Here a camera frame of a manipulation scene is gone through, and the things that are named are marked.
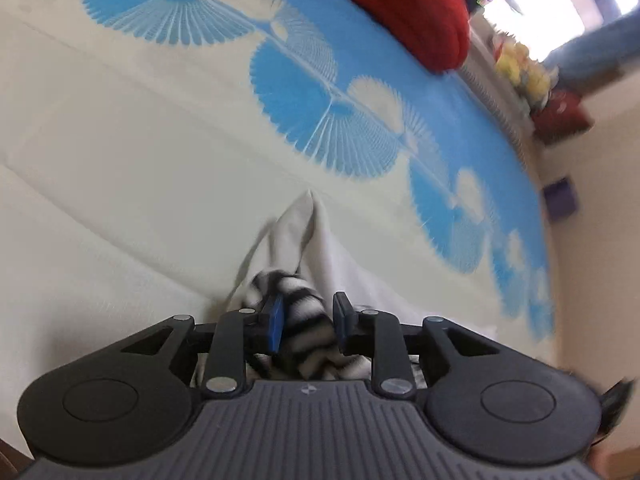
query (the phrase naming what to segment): white cloth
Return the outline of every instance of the white cloth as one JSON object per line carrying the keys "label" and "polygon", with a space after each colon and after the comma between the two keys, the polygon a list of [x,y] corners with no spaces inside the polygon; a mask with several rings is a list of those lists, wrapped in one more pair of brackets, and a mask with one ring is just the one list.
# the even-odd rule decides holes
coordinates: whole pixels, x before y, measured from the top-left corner
{"label": "white cloth", "polygon": [[[327,212],[311,191],[298,197],[258,242],[241,269],[244,278],[231,297],[229,310],[240,308],[254,276],[268,269],[299,274],[324,298],[329,316],[338,291],[346,293],[356,310],[371,306],[394,314],[402,323],[420,325],[424,317],[440,314],[409,304],[379,277],[360,267],[332,234]],[[495,338],[495,327],[465,325]]]}

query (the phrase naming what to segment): bed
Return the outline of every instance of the bed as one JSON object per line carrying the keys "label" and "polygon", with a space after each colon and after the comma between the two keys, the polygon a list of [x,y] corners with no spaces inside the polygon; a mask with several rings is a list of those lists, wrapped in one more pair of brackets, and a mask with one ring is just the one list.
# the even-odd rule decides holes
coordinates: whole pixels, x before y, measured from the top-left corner
{"label": "bed", "polygon": [[40,374],[176,313],[215,318],[307,189],[418,312],[553,359],[538,194],[513,147],[458,74],[428,73],[349,0],[0,0],[0,30],[12,444]]}

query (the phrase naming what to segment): wall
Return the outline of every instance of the wall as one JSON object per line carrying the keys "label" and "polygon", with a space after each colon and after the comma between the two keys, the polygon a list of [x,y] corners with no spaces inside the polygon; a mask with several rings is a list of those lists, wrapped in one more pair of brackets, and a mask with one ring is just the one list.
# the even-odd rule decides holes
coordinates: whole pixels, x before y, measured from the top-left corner
{"label": "wall", "polygon": [[[590,98],[596,126],[546,150],[541,162],[543,182],[569,174],[580,201],[577,214],[552,227],[562,286],[561,365],[607,388],[640,376],[638,88],[640,78],[631,78]],[[640,394],[610,442],[615,450],[640,444]]]}

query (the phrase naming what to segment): plush toy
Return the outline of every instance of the plush toy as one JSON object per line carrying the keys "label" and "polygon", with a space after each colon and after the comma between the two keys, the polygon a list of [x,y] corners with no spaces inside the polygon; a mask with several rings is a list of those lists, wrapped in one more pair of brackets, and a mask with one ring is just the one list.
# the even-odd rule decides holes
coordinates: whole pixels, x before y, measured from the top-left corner
{"label": "plush toy", "polygon": [[511,36],[498,35],[494,45],[496,71],[509,80],[530,108],[544,108],[549,92],[558,81],[558,69],[550,72],[542,64],[533,61],[526,45]]}

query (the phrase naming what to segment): red pillow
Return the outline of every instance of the red pillow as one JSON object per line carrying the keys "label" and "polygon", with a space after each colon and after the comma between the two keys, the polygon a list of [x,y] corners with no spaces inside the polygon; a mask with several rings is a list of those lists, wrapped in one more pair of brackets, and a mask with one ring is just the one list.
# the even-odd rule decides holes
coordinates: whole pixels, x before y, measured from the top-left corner
{"label": "red pillow", "polygon": [[433,72],[458,68],[469,51],[464,0],[353,0]]}
{"label": "red pillow", "polygon": [[536,126],[535,136],[545,144],[553,144],[593,126],[580,105],[580,97],[566,90],[552,90],[546,106],[531,114]]}

